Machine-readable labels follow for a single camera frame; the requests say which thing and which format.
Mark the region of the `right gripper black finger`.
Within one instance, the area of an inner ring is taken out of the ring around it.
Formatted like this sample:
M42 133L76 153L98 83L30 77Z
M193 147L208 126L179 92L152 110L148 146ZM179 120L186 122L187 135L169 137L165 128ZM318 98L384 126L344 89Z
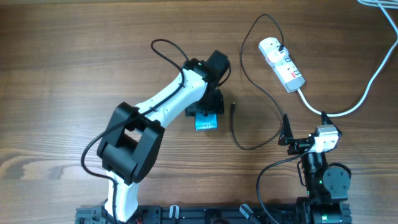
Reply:
M329 116L327 115L327 113L325 111L321 112L321 119L322 119L322 124L323 125L333 125L339 136L342 136L343 133L340 131L340 129L332 122L332 120L329 118Z
M290 127L290 122L287 114L283 115L282 118L282 127L280 130L280 136L278 140L278 145L286 146L292 144L294 141L294 137L292 134L292 130Z

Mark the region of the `blue screen smartphone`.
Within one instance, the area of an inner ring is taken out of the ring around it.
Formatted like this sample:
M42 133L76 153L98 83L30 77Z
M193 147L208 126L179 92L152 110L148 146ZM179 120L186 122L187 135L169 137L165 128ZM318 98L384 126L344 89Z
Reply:
M217 127L218 127L217 114L209 113L205 115L198 113L195 115L195 129L197 131L216 129Z

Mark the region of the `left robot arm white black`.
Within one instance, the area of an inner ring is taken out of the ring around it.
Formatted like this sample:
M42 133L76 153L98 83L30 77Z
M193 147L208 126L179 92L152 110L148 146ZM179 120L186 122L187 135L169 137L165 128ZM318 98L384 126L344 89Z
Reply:
M140 182L154 166L166 127L181 113L210 116L224 112L220 79L230 72L228 57L214 51L180 67L177 78L136 106L118 105L97 148L109 178L102 215L108 223L128 223L138 209Z

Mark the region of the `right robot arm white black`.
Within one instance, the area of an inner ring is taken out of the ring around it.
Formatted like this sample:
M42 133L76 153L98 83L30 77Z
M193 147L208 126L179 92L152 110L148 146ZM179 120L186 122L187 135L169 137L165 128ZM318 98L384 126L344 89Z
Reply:
M351 170L341 163L327 163L326 153L336 148L342 132L322 112L322 124L306 138L295 138L288 116L282 118L278 144L288 146L287 153L299 156L300 183L306 197L296 200L294 223L347 224L353 221L345 201L351 185Z

